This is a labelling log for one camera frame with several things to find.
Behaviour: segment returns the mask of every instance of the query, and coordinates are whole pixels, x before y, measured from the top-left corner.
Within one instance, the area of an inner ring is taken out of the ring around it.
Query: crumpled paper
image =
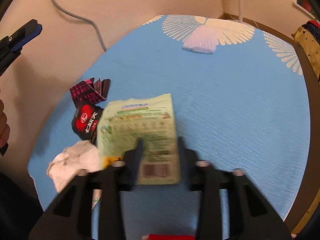
[[[90,141],[79,141],[72,147],[64,149],[49,163],[47,175],[53,180],[54,187],[60,193],[81,169],[87,172],[101,170],[99,151]],[[101,190],[95,189],[92,208],[100,197]]]

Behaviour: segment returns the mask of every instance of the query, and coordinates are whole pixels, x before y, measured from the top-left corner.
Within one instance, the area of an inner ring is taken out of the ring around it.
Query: brown floor
[[[220,19],[230,20],[232,18],[238,19],[235,15],[223,14]],[[304,79],[306,82],[306,87],[309,97],[309,107],[310,107],[310,147],[308,161],[305,169],[305,173],[298,191],[297,197],[293,203],[290,212],[285,219],[285,223],[292,231],[297,224],[301,221],[304,215],[307,215],[309,212],[314,212],[309,207],[314,202],[315,197],[320,188],[320,176],[318,176],[320,171],[320,154],[318,150],[318,140],[320,139],[320,86],[316,78],[316,75],[312,69],[312,66],[308,60],[307,55],[305,54],[303,48],[300,44],[296,43],[293,39],[287,37],[286,35],[268,27],[261,23],[256,23],[252,20],[245,19],[244,22],[249,23],[253,26],[256,26],[268,33],[271,33],[274,36],[281,38],[282,40],[292,44],[294,46],[301,67],[303,70]]]

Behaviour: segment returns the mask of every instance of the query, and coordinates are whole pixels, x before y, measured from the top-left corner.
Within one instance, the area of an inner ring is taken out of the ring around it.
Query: green plastic package
[[[149,99],[113,101],[98,124],[98,149],[103,168],[120,160],[125,151],[144,140],[138,184],[176,184],[180,181],[179,155],[171,94]]]

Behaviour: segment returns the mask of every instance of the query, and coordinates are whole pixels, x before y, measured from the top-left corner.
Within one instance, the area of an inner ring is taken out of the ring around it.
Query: red logo
[[[85,121],[88,119],[88,116],[91,116],[93,112],[93,108],[89,105],[84,105],[80,108],[79,111],[79,117],[77,118],[75,122],[76,128],[83,132],[87,124]]]

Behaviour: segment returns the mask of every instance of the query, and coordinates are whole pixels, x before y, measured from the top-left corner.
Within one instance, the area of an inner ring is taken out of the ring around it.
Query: barcode
[[[170,176],[169,164],[144,164],[142,166],[142,176],[147,177],[168,177]]]

